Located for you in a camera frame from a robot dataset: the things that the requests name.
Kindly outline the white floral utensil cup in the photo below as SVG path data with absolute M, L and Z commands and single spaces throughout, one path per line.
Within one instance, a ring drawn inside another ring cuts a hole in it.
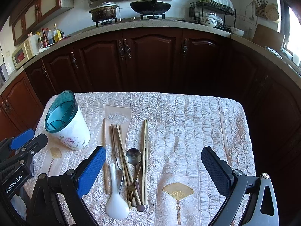
M 71 150 L 81 150 L 90 141 L 90 131 L 71 90 L 61 92 L 51 104 L 45 129 Z

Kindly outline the white ceramic soup spoon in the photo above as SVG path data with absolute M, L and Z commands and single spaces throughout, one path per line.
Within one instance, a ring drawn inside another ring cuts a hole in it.
M 128 203 L 120 196 L 117 188 L 116 167 L 114 163 L 109 165 L 111 176 L 111 195 L 106 203 L 107 215 L 113 219 L 125 219 L 128 217 L 130 209 Z

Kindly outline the gold metal fork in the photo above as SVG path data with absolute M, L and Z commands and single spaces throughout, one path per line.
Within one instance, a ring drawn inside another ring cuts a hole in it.
M 138 172 L 136 173 L 136 177 L 135 177 L 133 183 L 130 186 L 128 186 L 127 200 L 130 201 L 130 202 L 132 202 L 132 200 L 134 198 L 134 195 L 135 195 L 136 183 L 137 183 L 137 180 L 139 178 L 140 171 L 141 171 L 141 167 L 139 167 Z

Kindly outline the brown handled chopstick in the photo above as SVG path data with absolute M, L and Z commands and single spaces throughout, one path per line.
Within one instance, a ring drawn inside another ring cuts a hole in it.
M 112 139 L 112 153 L 113 153 L 113 157 L 115 159 L 117 159 L 118 157 L 118 152 L 116 149 L 116 144 L 115 144 L 115 133 L 114 133 L 114 127 L 113 124 L 110 125 L 110 130 L 111 130 L 111 139 Z

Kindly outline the white quilted table cloth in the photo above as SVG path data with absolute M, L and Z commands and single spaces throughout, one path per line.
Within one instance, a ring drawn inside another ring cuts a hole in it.
M 89 144 L 79 151 L 49 137 L 34 156 L 34 175 L 63 174 L 88 158 L 103 141 L 111 152 L 111 136 L 103 124 L 119 125 L 126 149 L 140 148 L 148 122 L 148 202 L 126 219 L 105 212 L 109 199 L 99 174 L 84 202 L 99 225 L 208 225 L 224 201 L 214 186 L 201 151 L 211 147 L 233 169 L 255 175 L 254 155 L 243 107 L 227 98 L 165 93 L 78 93 L 76 99 L 90 130 Z

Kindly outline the beige microwave oven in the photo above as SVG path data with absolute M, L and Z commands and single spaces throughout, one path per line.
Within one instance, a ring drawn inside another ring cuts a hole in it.
M 15 68 L 18 70 L 27 61 L 39 54 L 38 37 L 33 35 L 22 42 L 12 54 Z

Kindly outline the dark sauce bottle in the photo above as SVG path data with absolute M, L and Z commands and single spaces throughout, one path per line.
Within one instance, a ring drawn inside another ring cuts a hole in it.
M 45 29 L 42 29 L 42 44 L 43 44 L 43 48 L 48 47 L 49 42 L 48 42 L 48 38 L 47 38 L 47 34 L 45 32 Z

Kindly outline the wooden upper cabinet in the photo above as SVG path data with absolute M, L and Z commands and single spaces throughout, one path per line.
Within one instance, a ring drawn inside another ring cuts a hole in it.
M 14 45 L 28 33 L 37 31 L 47 22 L 74 7 L 74 0 L 21 0 L 10 14 Z

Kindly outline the metal cooking pot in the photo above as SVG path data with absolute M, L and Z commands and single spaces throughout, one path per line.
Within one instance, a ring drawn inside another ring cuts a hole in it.
M 94 22 L 116 19 L 118 5 L 114 2 L 104 2 L 89 10 Z

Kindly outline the wooden cutting board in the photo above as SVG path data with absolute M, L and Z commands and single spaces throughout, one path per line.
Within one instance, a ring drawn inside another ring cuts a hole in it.
M 261 47 L 270 47 L 277 52 L 280 51 L 285 35 L 269 27 L 258 24 L 252 42 Z

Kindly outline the white bowl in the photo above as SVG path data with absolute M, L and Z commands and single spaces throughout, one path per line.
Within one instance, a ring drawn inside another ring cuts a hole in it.
M 244 31 L 236 27 L 231 27 L 231 33 L 239 37 L 242 37 L 244 35 Z

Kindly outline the gas stove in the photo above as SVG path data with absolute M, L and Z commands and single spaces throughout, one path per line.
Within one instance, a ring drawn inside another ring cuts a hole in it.
M 108 24 L 115 24 L 115 23 L 122 23 L 122 22 L 132 22 L 132 21 L 140 21 L 140 20 L 154 20 L 154 19 L 165 19 L 164 14 L 158 14 L 158 15 L 143 15 L 141 14 L 140 16 L 133 16 L 131 18 L 111 18 L 111 19 L 106 19 L 104 21 L 97 21 L 95 22 L 96 27 L 101 27 L 105 26 Z

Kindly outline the black wok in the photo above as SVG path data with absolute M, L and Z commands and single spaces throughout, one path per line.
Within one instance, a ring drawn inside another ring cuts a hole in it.
M 141 0 L 131 2 L 130 7 L 139 14 L 157 15 L 167 12 L 171 8 L 171 5 L 158 0 Z

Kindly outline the black dish rack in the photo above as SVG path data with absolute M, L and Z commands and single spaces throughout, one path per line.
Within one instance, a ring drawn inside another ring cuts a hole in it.
M 215 2 L 195 1 L 190 3 L 189 17 L 200 24 L 200 18 L 206 15 L 220 16 L 222 22 L 218 22 L 217 28 L 230 31 L 231 27 L 236 26 L 236 9 L 226 5 L 216 5 Z

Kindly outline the wall chopstick holder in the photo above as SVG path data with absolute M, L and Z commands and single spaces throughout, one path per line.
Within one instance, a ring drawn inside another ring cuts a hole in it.
M 268 4 L 267 0 L 252 0 L 255 5 L 255 14 L 257 17 L 261 17 L 267 20 L 265 15 L 265 8 Z

